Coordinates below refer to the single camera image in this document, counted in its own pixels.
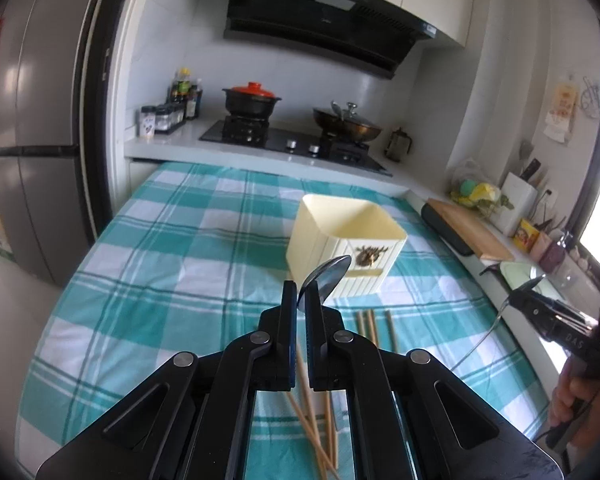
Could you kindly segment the dark metal spoon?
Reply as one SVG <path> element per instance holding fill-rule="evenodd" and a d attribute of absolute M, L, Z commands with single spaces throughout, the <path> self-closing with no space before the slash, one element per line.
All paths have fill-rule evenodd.
<path fill-rule="evenodd" d="M 298 307 L 301 312 L 306 310 L 309 301 L 309 289 L 315 285 L 317 297 L 321 304 L 335 290 L 344 278 L 351 265 L 349 255 L 341 255 L 321 263 L 304 280 L 298 292 Z"/>

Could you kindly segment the wooden chopstick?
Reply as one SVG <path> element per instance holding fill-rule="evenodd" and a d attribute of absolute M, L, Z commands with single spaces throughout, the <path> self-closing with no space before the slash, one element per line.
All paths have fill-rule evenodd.
<path fill-rule="evenodd" d="M 325 434 L 327 438 L 327 454 L 335 468 L 338 468 L 338 441 L 335 427 L 332 396 L 324 392 Z"/>
<path fill-rule="evenodd" d="M 370 340 L 376 347 L 380 347 L 375 312 L 372 309 L 366 311 L 366 320 Z"/>
<path fill-rule="evenodd" d="M 289 401 L 291 408 L 294 410 L 294 414 L 296 414 L 300 420 L 300 424 L 306 433 L 306 437 L 309 439 L 312 448 L 314 449 L 318 478 L 326 480 L 328 478 L 327 463 L 324 461 L 323 457 L 324 450 L 322 448 L 320 432 L 318 431 L 311 398 L 307 394 L 300 392 L 300 399 L 297 400 L 292 391 L 286 392 L 286 398 Z"/>
<path fill-rule="evenodd" d="M 391 351 L 393 353 L 399 353 L 400 346 L 399 346 L 398 336 L 396 336 L 396 326 L 394 326 L 392 314 L 389 309 L 385 310 L 385 319 L 386 319 L 386 323 L 388 326 Z"/>
<path fill-rule="evenodd" d="M 366 326 L 365 326 L 365 321 L 364 321 L 364 315 L 362 311 L 356 311 L 355 312 L 355 323 L 356 323 L 356 328 L 358 329 L 358 333 L 365 337 L 366 336 Z"/>
<path fill-rule="evenodd" d="M 324 424 L 320 426 L 314 406 L 314 393 L 309 384 L 308 366 L 304 362 L 300 342 L 296 342 L 297 393 L 287 392 L 286 397 L 300 425 L 312 445 L 318 478 L 339 479 L 339 441 L 332 397 L 322 393 Z"/>

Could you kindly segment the pink cup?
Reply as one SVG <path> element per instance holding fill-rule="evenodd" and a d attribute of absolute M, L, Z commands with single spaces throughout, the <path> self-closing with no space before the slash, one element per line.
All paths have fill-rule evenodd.
<path fill-rule="evenodd" d="M 541 232 L 532 246 L 530 258 L 547 274 L 551 274 L 564 261 L 565 234 L 550 236 Z"/>

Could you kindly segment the yellow packet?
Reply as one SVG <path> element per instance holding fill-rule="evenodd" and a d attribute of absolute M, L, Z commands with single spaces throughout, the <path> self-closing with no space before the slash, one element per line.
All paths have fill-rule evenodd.
<path fill-rule="evenodd" d="M 527 219 L 522 218 L 513 235 L 514 245 L 528 254 L 540 235 L 540 231 Z"/>

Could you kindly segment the teal plaid tablecloth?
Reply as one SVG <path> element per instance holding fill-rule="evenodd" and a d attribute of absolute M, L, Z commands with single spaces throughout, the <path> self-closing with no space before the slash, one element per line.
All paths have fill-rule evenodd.
<path fill-rule="evenodd" d="M 47 457 L 170 356 L 222 350 L 257 327 L 288 276 L 286 250 L 306 194 L 380 205 L 407 241 L 380 291 L 340 299 L 347 328 L 375 312 L 390 348 L 423 348 L 452 367 L 490 328 L 495 310 L 464 266 L 400 198 L 367 188 L 169 162 L 122 207 L 50 315 L 24 381 L 15 456 L 33 476 Z M 548 400 L 503 323 L 455 371 L 518 430 L 533 437 Z"/>

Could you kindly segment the wooden cutting board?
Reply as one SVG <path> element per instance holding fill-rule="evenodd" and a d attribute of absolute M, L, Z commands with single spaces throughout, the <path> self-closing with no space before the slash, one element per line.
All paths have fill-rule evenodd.
<path fill-rule="evenodd" d="M 427 205 L 481 260 L 514 261 L 514 255 L 471 210 L 457 204 L 428 198 Z"/>

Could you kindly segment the white knife block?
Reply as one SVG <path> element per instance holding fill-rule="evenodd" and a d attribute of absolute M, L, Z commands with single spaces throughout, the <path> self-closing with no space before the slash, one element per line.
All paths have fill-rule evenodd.
<path fill-rule="evenodd" d="M 490 222 L 505 236 L 514 235 L 519 221 L 531 209 L 538 191 L 530 179 L 541 168 L 539 159 L 532 159 L 521 174 L 510 172 L 501 187 L 501 203 L 490 215 Z"/>

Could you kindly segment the black gas stove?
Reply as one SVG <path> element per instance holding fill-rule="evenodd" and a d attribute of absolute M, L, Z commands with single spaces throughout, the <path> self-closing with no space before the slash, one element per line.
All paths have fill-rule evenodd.
<path fill-rule="evenodd" d="M 227 116 L 201 135 L 201 141 L 250 146 L 271 152 L 321 159 L 341 166 L 355 167 L 390 177 L 390 172 L 370 157 L 363 142 L 344 142 L 332 133 L 319 136 L 273 128 L 261 119 Z"/>

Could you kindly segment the bag of vegetables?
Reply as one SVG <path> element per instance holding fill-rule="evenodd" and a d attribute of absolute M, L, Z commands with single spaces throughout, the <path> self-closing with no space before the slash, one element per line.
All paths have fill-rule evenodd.
<path fill-rule="evenodd" d="M 472 158 L 460 162 L 452 172 L 450 199 L 483 219 L 492 214 L 513 210 L 508 196 L 483 173 L 478 162 Z"/>

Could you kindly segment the wok with glass lid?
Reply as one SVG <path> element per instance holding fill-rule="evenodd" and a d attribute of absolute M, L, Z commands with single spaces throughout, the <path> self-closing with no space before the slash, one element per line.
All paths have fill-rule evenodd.
<path fill-rule="evenodd" d="M 322 133 L 331 134 L 342 142 L 367 143 L 375 140 L 381 128 L 358 114 L 357 108 L 353 102 L 341 107 L 332 101 L 329 108 L 314 107 L 313 119 Z"/>

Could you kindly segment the black pot orange lid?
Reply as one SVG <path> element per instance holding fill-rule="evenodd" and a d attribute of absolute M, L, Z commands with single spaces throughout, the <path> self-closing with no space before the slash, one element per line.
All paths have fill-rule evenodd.
<path fill-rule="evenodd" d="M 225 108 L 232 117 L 268 120 L 280 97 L 264 90 L 260 82 L 249 81 L 245 86 L 226 88 Z"/>

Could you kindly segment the white spice jar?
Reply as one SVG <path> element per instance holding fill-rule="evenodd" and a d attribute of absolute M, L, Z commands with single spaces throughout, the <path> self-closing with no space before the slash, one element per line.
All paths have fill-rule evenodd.
<path fill-rule="evenodd" d="M 151 138 L 156 130 L 156 107 L 155 105 L 144 105 L 140 108 L 138 115 L 138 135 L 141 138 Z"/>

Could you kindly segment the sauce bottles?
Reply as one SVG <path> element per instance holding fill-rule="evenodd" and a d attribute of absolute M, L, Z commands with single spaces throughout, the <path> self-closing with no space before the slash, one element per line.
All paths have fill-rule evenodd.
<path fill-rule="evenodd" d="M 172 81 L 169 102 L 181 107 L 184 119 L 194 120 L 199 117 L 203 91 L 202 79 L 193 77 L 188 68 L 182 67 Z"/>

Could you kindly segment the black range hood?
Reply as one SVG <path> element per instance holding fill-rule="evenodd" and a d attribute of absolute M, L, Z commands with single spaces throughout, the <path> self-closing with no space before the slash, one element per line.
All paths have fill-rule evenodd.
<path fill-rule="evenodd" d="M 437 29 L 385 0 L 228 0 L 224 37 L 324 55 L 390 79 Z"/>

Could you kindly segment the grey refrigerator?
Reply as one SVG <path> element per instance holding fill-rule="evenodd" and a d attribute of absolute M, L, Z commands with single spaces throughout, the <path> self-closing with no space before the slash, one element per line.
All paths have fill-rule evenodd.
<path fill-rule="evenodd" d="M 110 211 L 88 56 L 99 0 L 7 0 L 0 29 L 0 217 L 15 262 L 64 287 Z"/>

